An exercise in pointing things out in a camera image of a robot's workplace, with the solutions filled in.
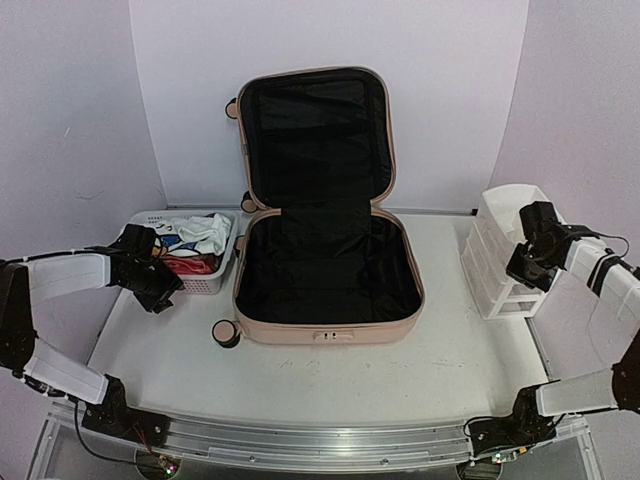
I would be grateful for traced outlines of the white desktop drawer organizer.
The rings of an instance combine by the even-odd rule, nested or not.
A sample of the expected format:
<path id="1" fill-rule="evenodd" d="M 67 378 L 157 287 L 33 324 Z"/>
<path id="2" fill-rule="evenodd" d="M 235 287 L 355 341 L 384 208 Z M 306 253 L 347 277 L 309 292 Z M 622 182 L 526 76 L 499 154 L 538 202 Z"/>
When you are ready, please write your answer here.
<path id="1" fill-rule="evenodd" d="M 506 184 L 482 193 L 461 264 L 483 319 L 531 318 L 543 304 L 546 294 L 516 282 L 506 267 L 516 246 L 525 241 L 519 210 L 546 199 L 530 184 Z"/>

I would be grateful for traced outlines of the white t-shirt blue flower print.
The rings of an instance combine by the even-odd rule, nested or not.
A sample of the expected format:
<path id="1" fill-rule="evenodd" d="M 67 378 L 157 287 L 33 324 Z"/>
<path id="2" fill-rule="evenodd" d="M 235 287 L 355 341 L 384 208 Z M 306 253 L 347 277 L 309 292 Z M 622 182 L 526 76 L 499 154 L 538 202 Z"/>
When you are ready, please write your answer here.
<path id="1" fill-rule="evenodd" d="M 218 213 L 205 217 L 174 217 L 152 225 L 156 232 L 154 246 L 159 250 L 159 256 L 221 256 L 232 226 L 229 217 Z"/>

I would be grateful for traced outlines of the white perforated plastic basket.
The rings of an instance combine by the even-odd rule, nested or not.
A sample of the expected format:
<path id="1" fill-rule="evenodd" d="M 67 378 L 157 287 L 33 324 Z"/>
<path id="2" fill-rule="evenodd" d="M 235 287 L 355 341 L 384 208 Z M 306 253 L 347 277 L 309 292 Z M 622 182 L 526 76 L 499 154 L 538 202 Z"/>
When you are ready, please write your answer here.
<path id="1" fill-rule="evenodd" d="M 190 216 L 209 216 L 215 213 L 229 217 L 233 226 L 227 240 L 225 252 L 221 256 L 221 264 L 219 270 L 211 275 L 195 275 L 195 276 L 179 276 L 184 283 L 184 291 L 192 294 L 214 295 L 218 293 L 222 287 L 225 270 L 233 256 L 233 241 L 238 233 L 240 217 L 233 211 L 212 211 L 212 210 L 166 210 L 166 211 L 149 211 L 135 214 L 129 222 L 131 224 L 142 225 L 152 228 L 152 225 L 160 221 L 169 220 L 174 217 L 188 218 Z"/>

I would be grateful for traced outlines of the red patterned cloth item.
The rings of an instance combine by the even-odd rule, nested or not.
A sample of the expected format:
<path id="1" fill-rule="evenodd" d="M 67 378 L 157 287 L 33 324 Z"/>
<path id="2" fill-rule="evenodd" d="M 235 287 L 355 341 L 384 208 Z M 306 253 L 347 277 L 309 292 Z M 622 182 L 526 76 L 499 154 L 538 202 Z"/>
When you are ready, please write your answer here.
<path id="1" fill-rule="evenodd" d="M 211 275 L 219 270 L 221 258 L 215 255 L 165 256 L 163 262 L 179 276 Z"/>

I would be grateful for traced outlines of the pink hard-shell suitcase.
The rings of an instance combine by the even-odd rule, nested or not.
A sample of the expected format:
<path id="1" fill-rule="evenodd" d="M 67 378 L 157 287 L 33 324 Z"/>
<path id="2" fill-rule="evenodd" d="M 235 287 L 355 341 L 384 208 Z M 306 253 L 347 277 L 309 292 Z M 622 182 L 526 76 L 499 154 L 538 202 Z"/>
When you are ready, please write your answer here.
<path id="1" fill-rule="evenodd" d="M 225 112 L 239 128 L 249 221 L 216 343 L 403 339 L 426 293 L 405 226 L 381 206 L 396 181 L 382 78 L 360 66 L 264 76 Z"/>

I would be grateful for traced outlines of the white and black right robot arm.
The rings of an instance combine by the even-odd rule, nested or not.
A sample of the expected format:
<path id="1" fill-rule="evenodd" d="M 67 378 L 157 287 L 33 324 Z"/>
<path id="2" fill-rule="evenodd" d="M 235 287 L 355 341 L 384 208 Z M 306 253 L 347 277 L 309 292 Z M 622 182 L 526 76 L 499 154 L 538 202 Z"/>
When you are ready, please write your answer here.
<path id="1" fill-rule="evenodd" d="M 534 201 L 519 210 L 524 241 L 517 244 L 506 267 L 509 277 L 530 289 L 548 292 L 564 271 L 608 308 L 632 338 L 621 358 L 609 366 L 565 380 L 522 388 L 503 433 L 524 443 L 542 425 L 569 414 L 609 411 L 639 412 L 639 268 L 609 240 L 627 239 L 566 224 L 549 201 Z"/>

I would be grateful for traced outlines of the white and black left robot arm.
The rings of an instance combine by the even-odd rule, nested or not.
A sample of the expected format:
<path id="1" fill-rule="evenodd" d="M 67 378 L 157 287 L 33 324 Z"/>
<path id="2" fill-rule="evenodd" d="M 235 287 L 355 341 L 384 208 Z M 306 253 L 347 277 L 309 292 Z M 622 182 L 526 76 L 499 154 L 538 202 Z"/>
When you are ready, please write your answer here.
<path id="1" fill-rule="evenodd" d="M 183 282 L 155 253 L 149 227 L 128 224 L 107 246 L 88 246 L 1 262 L 1 367 L 46 397 L 93 408 L 114 437 L 134 428 L 122 380 L 90 368 L 90 333 L 117 292 L 147 313 L 169 309 Z"/>

